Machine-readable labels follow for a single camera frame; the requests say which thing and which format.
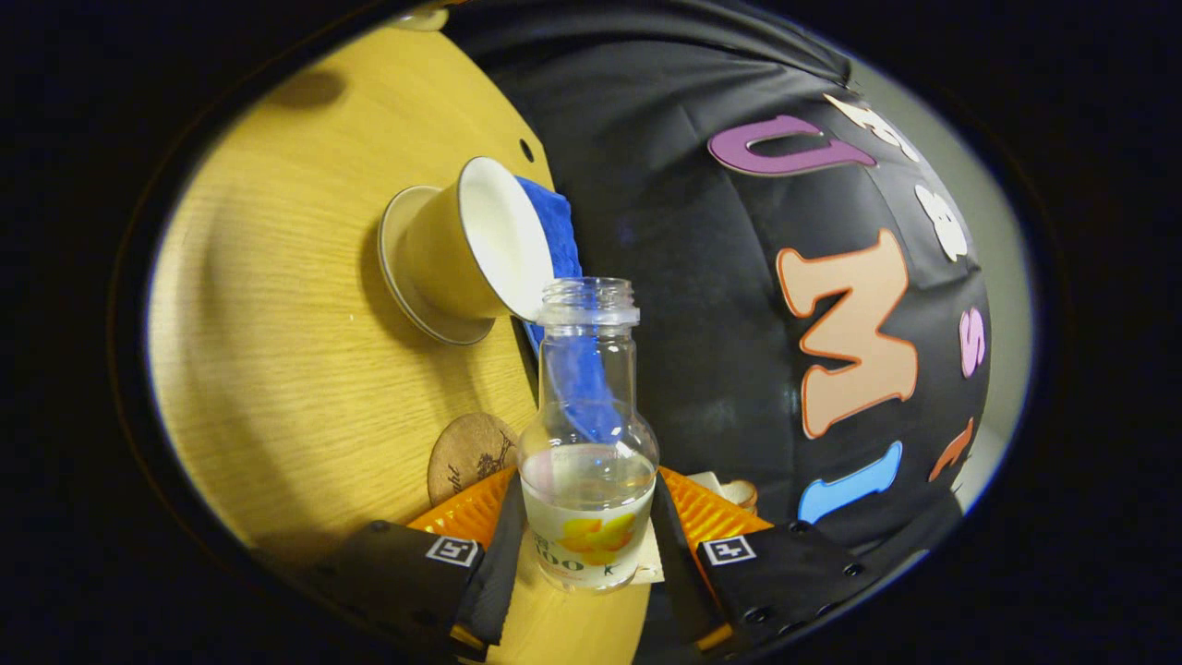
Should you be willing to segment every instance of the purple letter u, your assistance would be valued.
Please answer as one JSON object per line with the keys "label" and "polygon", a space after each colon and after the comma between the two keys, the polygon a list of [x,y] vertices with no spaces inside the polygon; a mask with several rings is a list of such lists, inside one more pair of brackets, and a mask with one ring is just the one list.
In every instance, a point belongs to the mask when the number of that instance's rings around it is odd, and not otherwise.
{"label": "purple letter u", "polygon": [[829,146],[765,157],[751,151],[751,146],[760,141],[807,133],[818,136],[819,129],[792,116],[777,116],[775,119],[753,122],[716,133],[709,142],[710,154],[722,165],[749,175],[792,175],[818,170],[831,165],[859,163],[875,165],[875,159],[862,150],[843,141],[830,139]]}

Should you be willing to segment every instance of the glass bottle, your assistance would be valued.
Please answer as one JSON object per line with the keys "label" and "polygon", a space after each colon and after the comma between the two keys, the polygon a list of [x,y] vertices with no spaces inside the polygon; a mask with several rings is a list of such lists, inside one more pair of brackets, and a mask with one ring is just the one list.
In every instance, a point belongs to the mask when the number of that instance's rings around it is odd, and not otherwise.
{"label": "glass bottle", "polygon": [[636,575],[658,464],[636,412],[639,322],[626,279],[557,279],[538,322],[538,416],[521,433],[518,469],[532,552],[569,592],[608,592]]}

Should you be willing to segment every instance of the wooden table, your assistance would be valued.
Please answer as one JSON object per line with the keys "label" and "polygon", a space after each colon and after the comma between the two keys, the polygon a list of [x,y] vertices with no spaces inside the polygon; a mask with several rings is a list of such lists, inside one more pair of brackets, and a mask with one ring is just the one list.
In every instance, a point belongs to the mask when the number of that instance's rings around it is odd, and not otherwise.
{"label": "wooden table", "polygon": [[[378,268],[390,197],[476,155],[553,187],[537,136],[459,48],[382,27],[246,111],[195,172],[161,245],[149,365],[193,485],[248,547],[303,567],[371,520],[407,523],[430,508],[448,423],[533,417],[507,318],[443,346]],[[522,569],[489,661],[628,661],[648,592],[572,598]]]}

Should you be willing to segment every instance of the orange letter m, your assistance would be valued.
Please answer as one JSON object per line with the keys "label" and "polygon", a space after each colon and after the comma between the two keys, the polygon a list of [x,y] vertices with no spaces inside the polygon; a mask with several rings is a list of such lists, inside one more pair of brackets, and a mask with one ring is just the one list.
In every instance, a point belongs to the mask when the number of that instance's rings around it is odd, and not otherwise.
{"label": "orange letter m", "polygon": [[894,398],[910,399],[920,373],[915,346],[878,331],[908,285],[895,235],[883,228],[873,247],[812,260],[780,249],[775,262],[784,299],[797,317],[811,315],[820,298],[845,293],[800,339],[807,354],[852,364],[833,372],[814,365],[805,372],[805,436],[817,439],[843,418]]}

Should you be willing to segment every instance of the blue cloth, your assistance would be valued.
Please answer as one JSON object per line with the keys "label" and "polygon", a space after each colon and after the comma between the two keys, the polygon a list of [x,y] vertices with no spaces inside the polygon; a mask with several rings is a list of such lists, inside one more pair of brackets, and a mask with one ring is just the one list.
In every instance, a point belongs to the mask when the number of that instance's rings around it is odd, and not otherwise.
{"label": "blue cloth", "polygon": [[[550,245],[550,257],[554,263],[554,276],[582,276],[579,252],[574,245],[574,227],[571,223],[571,203],[561,194],[524,177],[518,177],[530,202],[538,211],[541,229]],[[539,353],[545,330],[526,321],[533,353]],[[548,384],[560,402],[574,403],[566,416],[574,429],[590,442],[611,443],[618,441],[619,413],[610,406],[611,389],[608,387],[595,340],[576,338],[554,346],[546,357]]]}
{"label": "blue cloth", "polygon": [[[574,245],[574,226],[571,224],[571,202],[566,196],[556,194],[532,180],[518,177],[518,182],[525,189],[526,196],[530,196],[530,202],[541,220],[541,230],[550,245],[550,260],[554,263],[554,276],[583,276],[579,248]],[[533,353],[537,356],[545,332],[541,325],[530,321],[526,321],[526,331],[530,332],[530,341],[533,343]]]}

